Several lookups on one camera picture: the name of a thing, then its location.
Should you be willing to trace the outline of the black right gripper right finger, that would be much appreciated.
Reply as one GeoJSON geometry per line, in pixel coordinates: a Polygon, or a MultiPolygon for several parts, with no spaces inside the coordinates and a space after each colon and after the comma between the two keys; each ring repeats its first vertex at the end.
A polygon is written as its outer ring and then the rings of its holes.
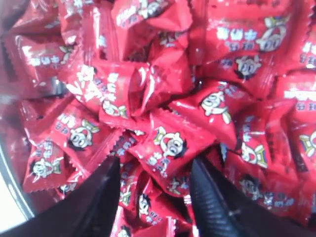
{"type": "Polygon", "coordinates": [[[247,198],[211,163],[198,156],[190,175],[190,196],[201,237],[314,237],[247,198]]]}

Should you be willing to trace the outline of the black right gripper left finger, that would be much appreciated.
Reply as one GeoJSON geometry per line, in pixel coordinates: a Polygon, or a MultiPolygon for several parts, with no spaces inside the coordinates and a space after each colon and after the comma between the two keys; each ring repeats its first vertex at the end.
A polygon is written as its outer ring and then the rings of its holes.
{"type": "Polygon", "coordinates": [[[109,157],[78,189],[2,237],[108,237],[120,193],[120,162],[109,157]]]}

